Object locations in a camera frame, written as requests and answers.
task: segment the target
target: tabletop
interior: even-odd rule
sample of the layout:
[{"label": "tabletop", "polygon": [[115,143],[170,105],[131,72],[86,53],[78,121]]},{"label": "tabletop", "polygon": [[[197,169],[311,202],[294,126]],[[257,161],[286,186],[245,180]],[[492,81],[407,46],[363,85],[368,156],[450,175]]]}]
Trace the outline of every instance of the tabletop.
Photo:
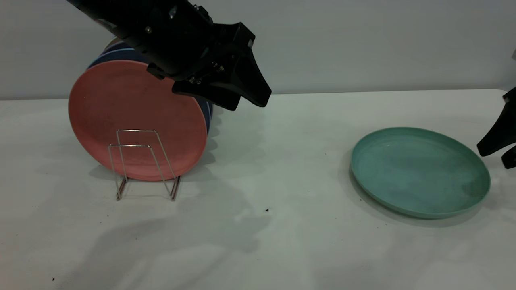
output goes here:
[{"label": "tabletop", "polygon": [[474,210],[396,214],[353,180],[366,134],[412,126],[476,152],[500,90],[273,95],[216,108],[205,153],[178,198],[130,182],[81,147],[67,100],[0,101],[2,289],[513,289],[516,170],[482,160]]}]

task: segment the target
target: white wall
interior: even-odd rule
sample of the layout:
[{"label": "white wall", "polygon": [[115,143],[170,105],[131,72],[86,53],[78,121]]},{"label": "white wall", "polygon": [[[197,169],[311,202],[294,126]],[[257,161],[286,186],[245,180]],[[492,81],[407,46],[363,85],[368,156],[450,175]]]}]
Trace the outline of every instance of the white wall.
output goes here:
[{"label": "white wall", "polygon": [[[514,0],[197,0],[244,22],[274,92],[516,85]],[[0,98],[66,97],[109,33],[64,0],[0,4]]]}]

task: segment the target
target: blue plate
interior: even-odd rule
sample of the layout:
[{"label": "blue plate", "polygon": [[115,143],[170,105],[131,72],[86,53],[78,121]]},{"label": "blue plate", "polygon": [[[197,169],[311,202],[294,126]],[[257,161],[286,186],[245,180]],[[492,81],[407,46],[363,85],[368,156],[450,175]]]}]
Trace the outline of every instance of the blue plate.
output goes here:
[{"label": "blue plate", "polygon": [[487,168],[468,147],[417,128],[389,128],[365,136],[353,149],[351,168],[374,199],[420,218],[468,211],[491,186]]},{"label": "blue plate", "polygon": [[131,47],[129,44],[127,44],[127,43],[123,42],[123,41],[121,41],[121,42],[117,42],[117,43],[112,44],[112,45],[110,45],[109,47],[107,47],[107,48],[106,48],[106,49],[101,53],[101,55],[106,54],[106,53],[108,53],[108,52],[112,52],[112,51],[116,51],[116,50],[121,50],[121,49],[132,49],[132,47]]},{"label": "blue plate", "polygon": [[149,63],[147,58],[145,58],[141,53],[137,52],[134,49],[120,49],[117,51],[111,51],[99,56],[95,61],[93,61],[88,69],[101,64],[103,62],[108,62],[112,60],[134,60],[139,62]]}]

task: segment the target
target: green plate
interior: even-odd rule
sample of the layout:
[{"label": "green plate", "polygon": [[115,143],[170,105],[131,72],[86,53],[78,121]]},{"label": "green plate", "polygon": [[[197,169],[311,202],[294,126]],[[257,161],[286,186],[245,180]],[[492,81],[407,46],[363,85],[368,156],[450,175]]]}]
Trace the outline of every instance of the green plate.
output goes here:
[{"label": "green plate", "polygon": [[374,199],[420,218],[470,210],[491,186],[486,166],[468,147],[417,128],[389,128],[365,136],[353,149],[351,168]]}]

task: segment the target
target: plate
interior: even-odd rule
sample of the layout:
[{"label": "plate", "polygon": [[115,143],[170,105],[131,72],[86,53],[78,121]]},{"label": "plate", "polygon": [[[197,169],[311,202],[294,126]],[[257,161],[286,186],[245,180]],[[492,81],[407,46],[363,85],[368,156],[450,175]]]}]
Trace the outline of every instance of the plate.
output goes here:
[{"label": "plate", "polygon": [[472,150],[418,128],[389,128],[365,136],[353,149],[351,168],[374,199],[420,218],[468,211],[491,186],[487,168]]},{"label": "plate", "polygon": [[[113,46],[117,46],[119,44],[125,44],[125,43],[119,42],[117,44],[114,44]],[[88,69],[90,69],[96,65],[99,65],[101,63],[105,63],[108,61],[114,61],[114,60],[133,60],[133,61],[145,63],[147,65],[150,63],[147,58],[145,58],[141,53],[134,50],[133,48],[121,48],[118,50],[106,51],[104,54],[99,56],[94,62],[92,62],[90,64],[90,66],[88,67]],[[206,101],[203,98],[195,98],[195,100],[199,104],[199,107],[201,107],[201,110],[204,115],[204,120],[206,122],[206,130],[209,131],[209,127],[210,127],[211,119],[212,119],[211,109],[209,106],[211,103]]]},{"label": "plate", "polygon": [[112,39],[111,39],[111,40],[106,44],[106,46],[104,46],[104,50],[106,50],[106,49],[107,49],[108,47],[110,47],[111,45],[113,45],[113,44],[115,44],[115,43],[117,43],[117,42],[120,42],[120,41],[122,41],[120,38],[118,38],[118,37],[116,37],[116,36],[115,36],[115,37],[113,37],[113,38],[112,38]]},{"label": "plate", "polygon": [[123,42],[123,41],[120,41],[120,42],[117,42],[117,43],[115,43],[115,44],[110,45],[109,47],[107,47],[107,48],[106,48],[106,49],[101,53],[101,55],[106,54],[106,53],[108,53],[108,52],[112,52],[112,51],[116,51],[116,50],[121,50],[121,49],[132,49],[132,47],[131,47],[129,44],[127,44],[127,43],[125,43],[125,42]]},{"label": "plate", "polygon": [[[158,80],[143,62],[114,60],[83,73],[70,93],[68,113],[75,136],[100,164],[111,168],[108,145],[116,144],[118,129],[157,130],[176,176],[190,170],[206,146],[204,115],[197,101],[170,90],[174,81]],[[173,178],[159,142],[152,133],[120,133],[121,143],[149,144],[166,179]],[[112,149],[116,173],[123,169],[119,151]],[[160,181],[147,148],[122,148],[127,176]]]},{"label": "plate", "polygon": [[120,49],[116,51],[111,51],[105,54],[102,54],[99,56],[96,60],[94,60],[90,66],[88,66],[88,69],[108,61],[113,60],[133,60],[143,63],[148,63],[149,61],[139,52],[137,52],[134,49]]}]

